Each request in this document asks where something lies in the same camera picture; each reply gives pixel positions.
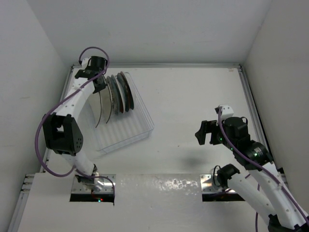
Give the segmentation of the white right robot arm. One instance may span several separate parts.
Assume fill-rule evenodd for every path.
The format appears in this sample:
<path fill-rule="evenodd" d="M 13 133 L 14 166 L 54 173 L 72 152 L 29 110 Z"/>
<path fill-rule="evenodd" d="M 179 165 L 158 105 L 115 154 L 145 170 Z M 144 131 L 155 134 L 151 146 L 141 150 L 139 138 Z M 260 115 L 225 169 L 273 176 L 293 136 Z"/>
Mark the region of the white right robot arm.
<path fill-rule="evenodd" d="M 234 191 L 248 203 L 270 232 L 307 232 L 309 214 L 288 190 L 267 148 L 251 139 L 244 117 L 222 116 L 202 121 L 195 137 L 204 145 L 210 134 L 211 145 L 223 145 L 247 171 L 243 175 L 233 164 L 216 165 L 212 183 L 227 194 Z"/>

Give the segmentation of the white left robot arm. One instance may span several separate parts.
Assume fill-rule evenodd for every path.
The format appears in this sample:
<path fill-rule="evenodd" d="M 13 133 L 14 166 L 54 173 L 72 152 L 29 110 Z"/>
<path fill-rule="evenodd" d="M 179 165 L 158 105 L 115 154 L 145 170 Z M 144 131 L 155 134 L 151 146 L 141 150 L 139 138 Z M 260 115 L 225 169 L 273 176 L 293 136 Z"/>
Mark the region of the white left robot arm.
<path fill-rule="evenodd" d="M 98 170 L 82 149 L 84 137 L 77 121 L 89 97 L 107 86 L 101 74 L 107 64 L 107 59 L 91 56 L 86 67 L 75 74 L 67 100 L 49 113 L 43 123 L 47 148 L 61 155 L 76 170 L 78 182 L 88 188 L 97 184 Z"/>

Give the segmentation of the white square plate black rim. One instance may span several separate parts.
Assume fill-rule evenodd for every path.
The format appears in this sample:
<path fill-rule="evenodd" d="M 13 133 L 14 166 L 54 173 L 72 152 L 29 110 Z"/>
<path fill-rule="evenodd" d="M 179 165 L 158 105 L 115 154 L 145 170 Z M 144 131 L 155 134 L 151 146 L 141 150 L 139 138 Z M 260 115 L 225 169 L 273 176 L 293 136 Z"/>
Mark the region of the white square plate black rim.
<path fill-rule="evenodd" d="M 91 110 L 94 115 L 95 119 L 95 128 L 98 127 L 101 116 L 102 116 L 102 99 L 101 99 L 101 93 L 97 92 L 95 94 L 92 94 L 88 98 Z"/>

